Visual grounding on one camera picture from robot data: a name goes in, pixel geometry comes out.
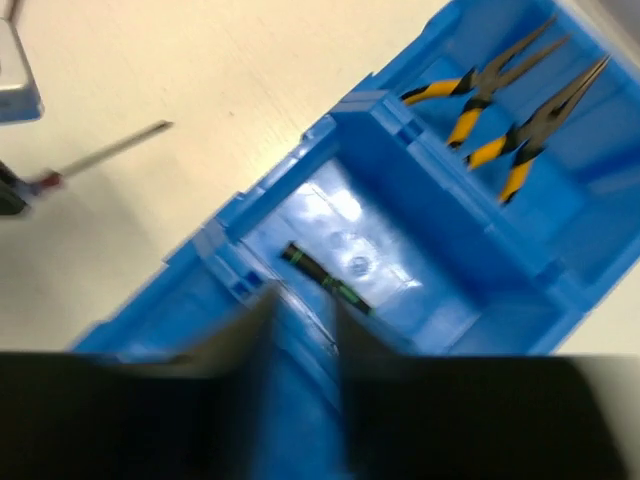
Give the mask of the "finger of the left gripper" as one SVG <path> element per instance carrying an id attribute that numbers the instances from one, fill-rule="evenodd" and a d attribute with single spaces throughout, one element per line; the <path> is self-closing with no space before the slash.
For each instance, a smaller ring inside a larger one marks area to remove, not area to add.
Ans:
<path id="1" fill-rule="evenodd" d="M 17 176 L 4 162 L 0 164 L 2 217 L 15 216 L 28 208 L 30 198 L 29 183 Z"/>

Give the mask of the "black green precision screwdriver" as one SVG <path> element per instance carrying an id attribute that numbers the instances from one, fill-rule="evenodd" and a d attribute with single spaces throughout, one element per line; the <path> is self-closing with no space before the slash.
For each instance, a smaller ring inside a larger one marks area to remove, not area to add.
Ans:
<path id="1" fill-rule="evenodd" d="M 294 242 L 289 242 L 280 253 L 280 257 L 289 265 L 307 276 L 328 293 L 341 297 L 364 315 L 373 316 L 374 308 L 351 286 L 333 276 L 316 259 L 310 256 Z"/>

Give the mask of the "blue handled screwdriver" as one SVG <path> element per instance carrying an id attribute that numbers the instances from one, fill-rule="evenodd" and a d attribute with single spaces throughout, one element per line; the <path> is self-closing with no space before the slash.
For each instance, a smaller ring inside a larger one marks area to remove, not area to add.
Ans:
<path id="1" fill-rule="evenodd" d="M 96 167 L 98 164 L 110 160 L 111 158 L 166 132 L 172 128 L 173 125 L 173 122 L 167 120 L 155 122 L 154 124 L 123 139 L 117 140 L 116 142 L 111 143 L 93 153 L 76 159 L 58 170 L 50 170 L 45 174 L 42 174 L 39 178 L 30 180 L 29 187 L 34 196 L 40 195 L 46 190 L 57 188 L 61 186 L 65 180 L 84 173 L 85 171 Z"/>

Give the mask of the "yellow needle-nose pliers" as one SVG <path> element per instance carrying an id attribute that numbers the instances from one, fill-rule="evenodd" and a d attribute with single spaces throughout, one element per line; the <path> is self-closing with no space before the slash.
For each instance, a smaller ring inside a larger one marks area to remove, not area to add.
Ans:
<path id="1" fill-rule="evenodd" d="M 465 157 L 469 170 L 515 153 L 508 175 L 497 200 L 510 203 L 524 186 L 534 160 L 545 150 L 546 141 L 567 120 L 595 80 L 603 73 L 611 56 L 605 55 L 553 97 L 540 105 L 522 124 L 512 125 L 504 135 L 479 147 Z"/>
<path id="2" fill-rule="evenodd" d="M 497 55 L 483 69 L 473 67 L 460 78 L 439 80 L 409 90 L 401 95 L 401 100 L 405 105 L 411 106 L 425 100 L 463 96 L 474 91 L 475 94 L 464 104 L 447 140 L 448 146 L 457 150 L 466 142 L 482 113 L 493 103 L 496 91 L 517 81 L 568 40 L 567 36 L 562 37 L 530 55 L 520 64 L 508 69 L 505 68 L 511 60 L 525 51 L 555 22 L 556 15 L 553 15 L 538 28 Z"/>

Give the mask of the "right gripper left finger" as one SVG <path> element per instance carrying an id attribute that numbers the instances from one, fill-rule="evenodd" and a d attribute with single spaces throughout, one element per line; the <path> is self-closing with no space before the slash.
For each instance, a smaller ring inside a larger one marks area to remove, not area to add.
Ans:
<path id="1" fill-rule="evenodd" d="M 162 360 L 128 364 L 135 391 L 122 479 L 248 479 L 271 364 L 275 287 Z"/>

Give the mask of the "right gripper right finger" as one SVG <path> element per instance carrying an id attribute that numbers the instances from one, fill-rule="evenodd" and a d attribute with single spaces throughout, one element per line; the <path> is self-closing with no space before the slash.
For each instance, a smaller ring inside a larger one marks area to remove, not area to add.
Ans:
<path id="1" fill-rule="evenodd" d="M 334 301 L 347 464 L 357 479 L 420 477 L 420 397 L 410 363 Z"/>

